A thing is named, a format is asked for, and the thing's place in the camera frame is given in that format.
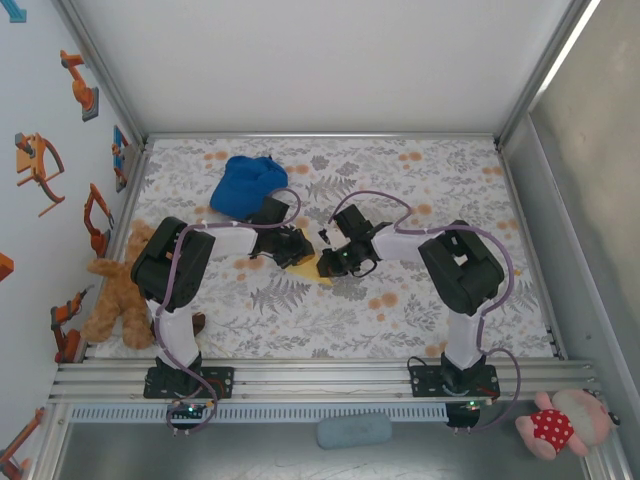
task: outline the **gray metal floor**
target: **gray metal floor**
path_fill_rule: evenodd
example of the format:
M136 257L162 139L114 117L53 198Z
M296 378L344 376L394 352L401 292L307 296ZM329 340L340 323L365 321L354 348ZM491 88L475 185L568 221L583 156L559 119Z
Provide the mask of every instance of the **gray metal floor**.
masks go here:
M517 413L532 412L521 404ZM442 424L394 423L385 445L324 451L314 424L213 425L173 438L163 425L76 424L56 478L102 479L465 479L584 478L578 458L535 459L513 421L453 436Z

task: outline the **floral tablecloth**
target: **floral tablecloth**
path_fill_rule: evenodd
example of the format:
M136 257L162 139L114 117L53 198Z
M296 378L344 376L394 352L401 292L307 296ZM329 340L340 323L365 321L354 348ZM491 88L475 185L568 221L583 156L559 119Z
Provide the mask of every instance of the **floral tablecloth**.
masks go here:
M308 229L318 252L326 246L316 232L345 195L363 189L409 202L414 215L408 226L463 219L492 232L513 257L516 285L506 305L487 317L485 347L552 355L492 139L157 140L134 218L151 225L169 215L188 223L221 220L208 202L234 155L272 155L286 168L290 187L303 199L296 224ZM286 193L276 198L293 201ZM403 213L385 198L363 195L354 202L374 224ZM424 266L407 262L381 262L363 279L339 278L328 286L284 272L264 257L216 259L193 308L207 317L197 337L205 358L434 357L447 339L448 310ZM130 350L114 335L95 354L152 357L155 350Z

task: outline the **gray sponge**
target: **gray sponge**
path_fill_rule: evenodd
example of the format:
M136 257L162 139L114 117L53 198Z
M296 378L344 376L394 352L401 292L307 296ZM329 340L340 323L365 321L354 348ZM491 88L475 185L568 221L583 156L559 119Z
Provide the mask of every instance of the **gray sponge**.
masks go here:
M375 445L391 440L391 420L384 413L366 413L322 420L316 432L324 450Z

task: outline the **red polka dot dress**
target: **red polka dot dress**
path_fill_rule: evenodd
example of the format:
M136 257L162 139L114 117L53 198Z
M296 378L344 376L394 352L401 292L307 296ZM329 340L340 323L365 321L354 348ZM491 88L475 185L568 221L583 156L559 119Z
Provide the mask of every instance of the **red polka dot dress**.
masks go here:
M533 436L549 442L556 449L556 453L564 448L573 435L569 418L559 410L543 410L534 413L531 415L531 420L533 420Z

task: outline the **blue plush toy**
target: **blue plush toy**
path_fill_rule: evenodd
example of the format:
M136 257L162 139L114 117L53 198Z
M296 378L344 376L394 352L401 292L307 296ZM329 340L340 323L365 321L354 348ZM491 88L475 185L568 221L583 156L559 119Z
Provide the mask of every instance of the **blue plush toy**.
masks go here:
M271 157L231 157L209 204L243 220L260 210L264 197L288 184L287 172Z

